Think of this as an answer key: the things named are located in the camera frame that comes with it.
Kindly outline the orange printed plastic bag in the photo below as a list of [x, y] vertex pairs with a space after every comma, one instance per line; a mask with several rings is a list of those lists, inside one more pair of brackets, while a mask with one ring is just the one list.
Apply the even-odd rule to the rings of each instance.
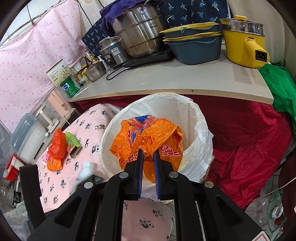
[[115, 136], [109, 151], [116, 156], [121, 169], [137, 160], [138, 150], [144, 153], [144, 177], [156, 182], [154, 152], [172, 164], [177, 171], [183, 158], [183, 132], [180, 126], [166, 118], [143, 115], [121, 121], [121, 129]]

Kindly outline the pink white paper cup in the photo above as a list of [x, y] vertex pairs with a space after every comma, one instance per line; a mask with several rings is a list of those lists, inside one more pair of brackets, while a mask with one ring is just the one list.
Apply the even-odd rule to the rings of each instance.
[[74, 185], [80, 185], [82, 182], [91, 177], [96, 171], [96, 163], [93, 162], [84, 162], [82, 169], [80, 170], [78, 176], [75, 179]]

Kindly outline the green wasabi carton box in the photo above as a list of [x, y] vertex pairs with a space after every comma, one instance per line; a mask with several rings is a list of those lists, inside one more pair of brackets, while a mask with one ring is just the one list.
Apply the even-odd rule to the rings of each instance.
[[70, 132], [65, 132], [67, 147], [66, 151], [71, 158], [76, 158], [79, 152], [82, 150], [82, 146], [77, 138]]

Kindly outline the white lined trash bin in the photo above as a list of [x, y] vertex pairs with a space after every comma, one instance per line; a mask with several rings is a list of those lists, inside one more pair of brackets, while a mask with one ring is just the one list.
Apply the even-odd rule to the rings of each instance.
[[123, 108], [108, 124], [99, 146], [107, 177], [124, 170], [144, 151], [142, 197], [157, 200], [155, 151], [173, 170], [201, 182], [212, 162], [213, 135], [199, 106], [176, 93], [156, 93]]

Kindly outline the red plastic basin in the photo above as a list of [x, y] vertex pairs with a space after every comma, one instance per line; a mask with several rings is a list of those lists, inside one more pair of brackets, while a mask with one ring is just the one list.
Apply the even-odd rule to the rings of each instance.
[[18, 159], [16, 153], [12, 154], [3, 172], [4, 180], [15, 181], [22, 166], [23, 163]]

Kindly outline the red plastic bag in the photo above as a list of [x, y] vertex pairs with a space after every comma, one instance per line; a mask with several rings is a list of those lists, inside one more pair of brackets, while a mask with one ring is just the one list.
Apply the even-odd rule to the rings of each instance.
[[58, 128], [53, 133], [52, 144], [49, 146], [48, 153], [54, 159], [63, 159], [66, 154], [67, 140], [63, 131]]

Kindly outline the white dish rack grey lid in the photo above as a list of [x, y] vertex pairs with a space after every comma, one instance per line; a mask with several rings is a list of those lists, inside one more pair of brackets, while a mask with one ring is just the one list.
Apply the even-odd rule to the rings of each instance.
[[26, 113], [20, 120], [11, 144], [17, 156], [25, 163], [32, 164], [45, 140], [46, 128], [32, 114]]

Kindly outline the clear plastic bottle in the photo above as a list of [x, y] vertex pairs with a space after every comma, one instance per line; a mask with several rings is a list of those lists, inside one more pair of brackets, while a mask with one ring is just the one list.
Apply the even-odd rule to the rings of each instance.
[[275, 233], [285, 222], [281, 192], [252, 201], [245, 213], [268, 235]]

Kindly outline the pink panda tablecloth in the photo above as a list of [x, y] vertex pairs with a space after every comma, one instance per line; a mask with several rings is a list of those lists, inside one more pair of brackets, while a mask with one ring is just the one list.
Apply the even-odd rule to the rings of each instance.
[[[69, 196], [84, 162], [96, 164], [99, 177], [107, 180], [99, 158], [99, 144], [106, 127], [120, 111], [111, 104], [98, 104], [77, 117], [65, 129], [73, 134], [82, 149], [77, 157], [66, 155], [62, 170], [50, 171], [45, 165], [46, 151], [36, 161], [44, 212], [57, 209]], [[175, 216], [161, 202], [142, 197], [139, 201], [123, 202], [122, 240], [169, 240]]]

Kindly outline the pink electric kettle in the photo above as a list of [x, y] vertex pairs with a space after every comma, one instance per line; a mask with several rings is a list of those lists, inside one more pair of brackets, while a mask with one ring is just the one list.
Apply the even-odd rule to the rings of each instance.
[[58, 90], [53, 90], [47, 97], [47, 100], [59, 116], [65, 116], [72, 108]]

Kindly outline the red velvet cabinet curtain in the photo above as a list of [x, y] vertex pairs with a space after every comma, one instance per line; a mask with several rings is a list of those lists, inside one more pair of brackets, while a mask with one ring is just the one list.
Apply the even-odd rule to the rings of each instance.
[[259, 196], [292, 140], [285, 116], [255, 101], [164, 92], [83, 100], [74, 106], [85, 113], [106, 104], [121, 108], [106, 128], [99, 149], [108, 177], [120, 170], [109, 149], [121, 121], [141, 115], [166, 118], [183, 132], [179, 172], [192, 181], [212, 181], [241, 208]]

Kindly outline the green tin can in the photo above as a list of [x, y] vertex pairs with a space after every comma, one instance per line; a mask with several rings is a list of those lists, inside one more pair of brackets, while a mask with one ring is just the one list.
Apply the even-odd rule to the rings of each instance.
[[76, 86], [76, 84], [70, 76], [68, 76], [60, 83], [60, 87], [62, 87], [62, 89], [70, 98], [72, 98], [79, 91], [79, 88]]

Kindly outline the yellow lid sauce jar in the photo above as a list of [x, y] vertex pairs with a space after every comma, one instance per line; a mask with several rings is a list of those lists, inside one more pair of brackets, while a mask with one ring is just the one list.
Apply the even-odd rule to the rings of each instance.
[[80, 71], [77, 74], [77, 78], [78, 78], [78, 83], [80, 86], [84, 86], [89, 83], [89, 79], [87, 78], [87, 76], [85, 75], [85, 73], [83, 71]]

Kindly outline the white cardboard box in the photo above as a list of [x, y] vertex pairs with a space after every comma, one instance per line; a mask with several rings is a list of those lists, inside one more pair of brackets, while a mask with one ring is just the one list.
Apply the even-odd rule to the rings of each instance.
[[51, 67], [46, 75], [55, 87], [58, 87], [67, 77], [71, 75], [71, 69], [66, 62], [61, 59], [53, 67]]

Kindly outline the pink dotted curtain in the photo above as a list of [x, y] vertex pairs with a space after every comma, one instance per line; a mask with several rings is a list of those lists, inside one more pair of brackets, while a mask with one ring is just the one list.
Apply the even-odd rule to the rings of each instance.
[[84, 51], [76, 1], [62, 1], [1, 47], [1, 124], [14, 132], [53, 89], [47, 71], [60, 60], [75, 65]]

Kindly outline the small steel pot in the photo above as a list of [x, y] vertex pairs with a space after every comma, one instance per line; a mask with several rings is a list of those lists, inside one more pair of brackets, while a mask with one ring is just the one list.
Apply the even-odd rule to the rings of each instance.
[[102, 62], [95, 63], [87, 68], [85, 72], [89, 81], [95, 82], [106, 74], [106, 67]]

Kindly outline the green plastic bag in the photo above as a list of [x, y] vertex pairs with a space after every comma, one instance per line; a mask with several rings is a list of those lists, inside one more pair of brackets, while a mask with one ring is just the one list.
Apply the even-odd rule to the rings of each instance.
[[295, 82], [285, 66], [266, 64], [259, 68], [264, 81], [273, 95], [273, 107], [279, 113], [288, 113], [295, 136]]

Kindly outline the silver rice cooker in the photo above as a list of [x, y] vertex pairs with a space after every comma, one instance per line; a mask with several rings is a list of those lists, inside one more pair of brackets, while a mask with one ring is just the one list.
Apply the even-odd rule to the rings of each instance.
[[110, 68], [118, 68], [131, 59], [119, 36], [106, 37], [98, 43], [99, 51]]

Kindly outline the black induction cooker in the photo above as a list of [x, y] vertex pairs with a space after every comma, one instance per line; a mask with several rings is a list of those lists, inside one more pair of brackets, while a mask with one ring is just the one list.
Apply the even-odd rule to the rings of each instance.
[[164, 51], [156, 51], [150, 55], [132, 58], [127, 62], [123, 63], [124, 68], [134, 68], [137, 66], [149, 65], [153, 63], [168, 62], [174, 59], [174, 54], [170, 49], [165, 49]]

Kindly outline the blue yellow stacked basins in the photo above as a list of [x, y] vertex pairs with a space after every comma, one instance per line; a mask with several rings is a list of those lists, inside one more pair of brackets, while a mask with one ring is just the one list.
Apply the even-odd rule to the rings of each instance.
[[175, 57], [197, 65], [220, 58], [223, 34], [219, 23], [204, 22], [173, 27], [160, 32]]

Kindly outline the yellow electric pot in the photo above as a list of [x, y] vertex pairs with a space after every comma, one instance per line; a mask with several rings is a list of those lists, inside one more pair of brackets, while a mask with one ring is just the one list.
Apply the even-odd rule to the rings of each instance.
[[269, 63], [263, 24], [240, 15], [221, 18], [219, 21], [222, 25], [226, 55], [231, 62], [249, 68], [262, 68]]

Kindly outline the purple cloth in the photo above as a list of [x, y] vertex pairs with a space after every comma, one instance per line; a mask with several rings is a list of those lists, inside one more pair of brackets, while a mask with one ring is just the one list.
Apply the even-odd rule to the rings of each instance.
[[135, 5], [142, 3], [141, 0], [117, 0], [113, 1], [100, 11], [101, 31], [108, 37], [115, 35], [112, 24], [125, 10], [133, 8]]

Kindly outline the large steel stockpot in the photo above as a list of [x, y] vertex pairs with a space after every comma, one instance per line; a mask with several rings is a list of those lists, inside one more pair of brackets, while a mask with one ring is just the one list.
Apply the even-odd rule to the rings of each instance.
[[115, 18], [115, 35], [133, 58], [150, 55], [162, 45], [161, 31], [169, 28], [161, 1], [141, 1]]

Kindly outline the blue patterned backsplash cloth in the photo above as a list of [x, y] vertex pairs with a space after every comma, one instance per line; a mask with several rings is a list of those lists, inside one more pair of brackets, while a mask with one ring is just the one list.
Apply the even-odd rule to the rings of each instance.
[[[170, 28], [208, 21], [217, 22], [220, 18], [231, 17], [227, 1], [163, 1], [160, 9], [169, 17]], [[114, 36], [111, 29], [101, 29], [102, 23], [105, 24], [106, 20], [99, 18], [82, 37], [83, 43], [96, 56], [101, 54], [98, 43], [108, 36]]]

